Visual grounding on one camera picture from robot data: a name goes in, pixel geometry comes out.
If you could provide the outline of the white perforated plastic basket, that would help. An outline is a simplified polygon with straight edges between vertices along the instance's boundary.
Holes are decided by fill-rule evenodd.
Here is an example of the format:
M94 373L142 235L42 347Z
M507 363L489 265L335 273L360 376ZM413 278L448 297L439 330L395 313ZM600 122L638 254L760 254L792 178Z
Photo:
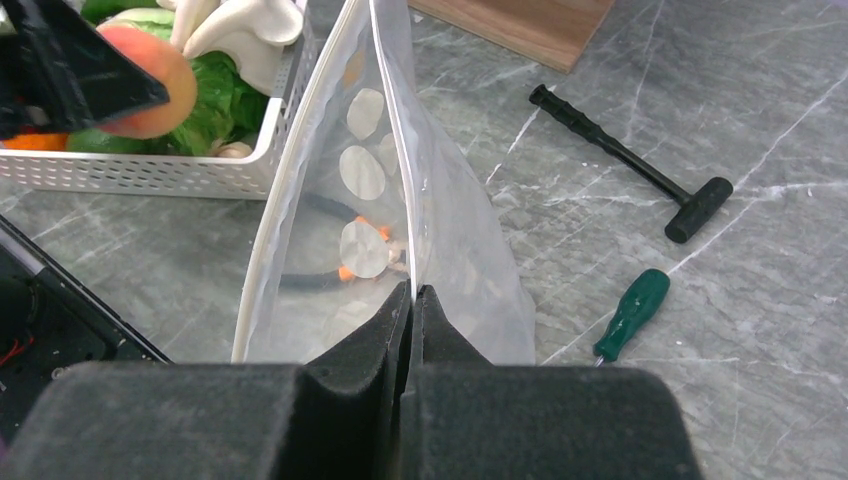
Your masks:
M1 178L31 189L195 198L267 198L315 67L318 45L307 0L297 41L281 56L276 84L245 158L1 150Z

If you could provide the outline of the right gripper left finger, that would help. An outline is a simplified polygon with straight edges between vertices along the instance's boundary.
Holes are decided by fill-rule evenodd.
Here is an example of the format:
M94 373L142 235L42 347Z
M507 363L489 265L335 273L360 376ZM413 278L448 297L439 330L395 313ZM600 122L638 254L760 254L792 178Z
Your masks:
M386 479L412 289L302 364L88 362L40 396L5 479Z

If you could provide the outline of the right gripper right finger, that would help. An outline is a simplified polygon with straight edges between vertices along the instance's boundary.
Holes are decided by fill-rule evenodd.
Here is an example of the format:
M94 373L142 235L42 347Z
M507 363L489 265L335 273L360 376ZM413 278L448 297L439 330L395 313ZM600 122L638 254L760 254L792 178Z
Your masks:
M400 398L403 479L698 479L679 405L657 376L497 366L422 288Z

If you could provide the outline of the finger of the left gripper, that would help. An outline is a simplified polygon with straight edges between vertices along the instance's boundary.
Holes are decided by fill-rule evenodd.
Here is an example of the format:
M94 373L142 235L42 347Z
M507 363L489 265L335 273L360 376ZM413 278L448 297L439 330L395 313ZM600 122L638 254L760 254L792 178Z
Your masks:
M1 137L73 133L166 104L166 87L65 1L4 1Z

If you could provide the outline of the green lettuce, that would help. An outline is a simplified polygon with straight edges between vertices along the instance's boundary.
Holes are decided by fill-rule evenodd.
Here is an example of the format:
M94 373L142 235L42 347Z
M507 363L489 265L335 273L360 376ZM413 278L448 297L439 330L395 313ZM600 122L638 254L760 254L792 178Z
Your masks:
M99 129L134 138L167 138L177 152L170 155L215 156L256 133L268 98L243 81L228 55L211 52L187 59L170 43L175 13L157 1L87 1L83 17L95 24L119 51L162 82L169 103Z

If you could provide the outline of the clear dotted zip bag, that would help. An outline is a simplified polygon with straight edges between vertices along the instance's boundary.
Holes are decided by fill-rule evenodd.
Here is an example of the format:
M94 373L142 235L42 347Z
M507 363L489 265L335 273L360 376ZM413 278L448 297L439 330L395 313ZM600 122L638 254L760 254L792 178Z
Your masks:
M432 287L488 360L531 364L535 319L478 177L416 94L403 1L348 1L296 111L257 231L231 358L305 363L371 319L408 282ZM339 200L408 241L407 271L339 288L280 279L301 197Z

